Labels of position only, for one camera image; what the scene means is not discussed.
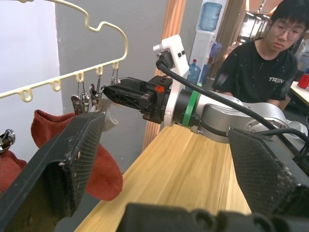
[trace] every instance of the yellow hanger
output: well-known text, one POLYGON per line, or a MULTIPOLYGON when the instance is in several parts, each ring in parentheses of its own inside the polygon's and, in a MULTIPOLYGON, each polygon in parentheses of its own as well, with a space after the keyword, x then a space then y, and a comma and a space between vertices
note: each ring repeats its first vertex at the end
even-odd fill
MULTIPOLYGON (((22 3, 25 3, 27 1, 33 1, 33 0, 19 0, 19 1, 22 2, 22 3)), ((65 79, 65 78, 68 78, 68 77, 71 77, 71 76, 75 76, 76 81, 81 83, 81 82, 84 81, 84 73, 85 72, 95 69, 98 75, 102 75, 103 74, 103 67, 107 66, 107 65, 110 65, 110 64, 112 64, 112 67, 113 67, 114 70, 117 70, 118 67, 119 67, 119 62, 126 58, 127 51, 128 51, 128 41, 127 41, 127 37, 126 37, 125 33, 119 27, 117 27, 114 24, 111 24, 109 22, 102 21, 102 22, 100 22, 100 24, 98 25, 97 28, 93 28, 89 24, 89 14, 83 8, 81 8, 81 7, 79 7, 79 6, 75 5, 75 4, 72 4, 70 2, 63 1, 63 0, 46 0, 46 1, 51 1, 51 2, 54 2, 54 3, 59 3, 59 4, 62 4, 62 5, 65 5, 65 6, 69 6, 69 7, 73 8, 73 9, 78 10, 81 13, 83 13, 84 16, 85 16, 85 26, 86 26, 86 28, 88 30, 91 30, 91 31, 94 31, 94 32, 98 32, 98 31, 101 30, 101 28, 104 25, 116 29, 117 31, 120 32, 120 34, 123 36, 123 38, 125 40, 125 46, 126 46, 125 47, 125 53, 119 59, 114 59, 114 60, 111 60, 111 61, 103 63, 103 64, 98 64, 98 65, 95 65, 95 66, 92 66, 92 67, 89 67, 89 68, 86 68, 86 69, 82 69, 82 70, 78 70, 78 71, 75 71, 75 72, 71 72, 71 73, 66 74, 66 75, 54 77, 54 78, 51 78, 51 79, 48 79, 48 80, 45 80, 45 81, 41 81, 41 82, 38 82, 38 83, 35 83, 35 84, 32 84, 32 85, 20 87, 20 88, 17 88, 17 89, 13 89, 13 90, 1 93, 0 94, 0 99, 8 97, 8 96, 11 96, 13 94, 19 94, 20 98, 24 102, 30 102, 32 100, 32 98, 33 98, 33 95, 32 95, 32 89, 33 88, 37 88, 37 87, 40 87, 40 86, 44 86, 44 85, 50 84, 54 91, 59 91, 59 90, 61 90, 61 80, 62 79, 65 79)))

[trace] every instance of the metal clip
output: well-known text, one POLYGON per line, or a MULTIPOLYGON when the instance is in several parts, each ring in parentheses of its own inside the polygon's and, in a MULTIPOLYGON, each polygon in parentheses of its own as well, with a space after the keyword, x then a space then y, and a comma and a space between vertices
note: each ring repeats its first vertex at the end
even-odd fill
POLYGON ((95 90, 95 85, 91 84, 89 86, 89 91, 90 91, 90 97, 91 97, 91 104, 92 106, 95 106, 95 111, 100 111, 102 107, 101 99, 102 99, 102 92, 97 92, 95 90))
POLYGON ((81 93, 81 101, 82 101, 82 108, 83 108, 83 113, 88 113, 89 111, 89 94, 86 92, 81 93))
POLYGON ((73 104, 75 115, 81 115, 83 113, 81 99, 77 95, 72 95, 71 101, 73 104))
POLYGON ((13 130, 6 130, 0 135, 0 153, 8 150, 15 143, 15 133, 13 130))
POLYGON ((80 115, 89 111, 89 95, 86 92, 81 93, 80 98, 77 95, 72 95, 71 101, 75 115, 80 115))
POLYGON ((116 69, 116 77, 114 77, 115 69, 112 71, 112 80, 111 80, 111 85, 120 85, 121 81, 118 78, 118 69, 116 69))

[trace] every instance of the desk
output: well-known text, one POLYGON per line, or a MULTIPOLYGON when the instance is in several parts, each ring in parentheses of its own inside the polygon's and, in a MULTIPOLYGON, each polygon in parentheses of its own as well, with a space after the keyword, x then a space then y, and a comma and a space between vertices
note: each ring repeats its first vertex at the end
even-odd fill
MULTIPOLYGON (((306 106, 309 106, 309 91, 297 86, 298 82, 294 81, 291 85, 291 90, 306 106)), ((290 103, 291 98, 286 96, 285 100, 280 103, 280 109, 283 111, 290 103)))
POLYGON ((165 127, 124 174, 120 195, 101 201, 76 232, 114 232, 128 202, 250 213, 229 145, 188 129, 165 127))
POLYGON ((309 91, 297 86, 298 82, 294 81, 291 86, 293 93, 307 106, 309 106, 309 91))

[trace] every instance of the blue water jug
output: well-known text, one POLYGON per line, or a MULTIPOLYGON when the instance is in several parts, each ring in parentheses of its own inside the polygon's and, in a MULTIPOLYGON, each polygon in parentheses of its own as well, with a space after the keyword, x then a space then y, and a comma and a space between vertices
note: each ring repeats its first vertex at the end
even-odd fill
POLYGON ((194 84, 197 84, 199 74, 201 73, 201 69, 197 66, 197 60, 194 59, 193 63, 189 65, 189 72, 188 72, 188 81, 191 81, 194 84))
POLYGON ((206 2, 202 8, 199 27, 201 30, 215 31, 217 28, 222 5, 214 2, 206 2))

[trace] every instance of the green band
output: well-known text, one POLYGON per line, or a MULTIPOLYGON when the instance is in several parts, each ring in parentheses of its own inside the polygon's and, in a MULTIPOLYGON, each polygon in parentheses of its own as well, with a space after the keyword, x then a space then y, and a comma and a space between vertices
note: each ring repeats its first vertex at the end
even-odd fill
POLYGON ((190 101, 188 103, 187 109, 185 110, 184 117, 183 117, 183 126, 184 127, 189 126, 191 114, 192 114, 195 102, 197 101, 197 97, 198 97, 198 92, 193 91, 192 95, 190 97, 190 101))

